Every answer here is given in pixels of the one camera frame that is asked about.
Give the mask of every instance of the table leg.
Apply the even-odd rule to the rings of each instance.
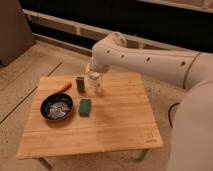
[[[145,149],[141,152],[140,156],[136,159],[136,162],[141,162],[144,160],[144,157],[146,156],[146,153],[149,151],[149,149]]]
[[[39,161],[39,163],[41,163],[44,167],[46,167],[48,170],[51,170],[52,169],[52,166],[51,164],[45,160],[44,158],[38,158],[37,159]]]

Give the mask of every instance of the small bottle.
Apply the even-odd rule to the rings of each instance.
[[[98,73],[90,70],[90,64],[88,64],[86,69],[86,74],[88,76],[88,83],[94,88],[95,93],[102,92],[102,73]]]

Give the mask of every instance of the black wall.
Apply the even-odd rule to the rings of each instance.
[[[23,8],[213,52],[213,14],[136,0],[20,0]]]

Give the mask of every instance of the wooden table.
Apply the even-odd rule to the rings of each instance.
[[[139,74],[104,75],[103,92],[99,95],[87,82],[86,93],[79,94],[75,78],[56,76],[40,79],[17,152],[18,159],[162,146]],[[66,93],[73,98],[73,114],[59,122],[46,121],[40,114],[42,101],[70,80],[73,86]],[[92,101],[90,117],[80,117],[78,114],[81,98],[90,98]]]

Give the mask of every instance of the table top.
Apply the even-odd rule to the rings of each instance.
[[[40,79],[20,141],[18,159],[162,146],[141,75],[105,74],[102,94],[96,94],[87,82],[86,92],[79,94],[75,79],[76,76]],[[69,81],[73,86],[65,93],[73,98],[73,113],[62,121],[46,121],[40,114],[42,101]],[[90,117],[78,114],[81,98],[91,99]]]

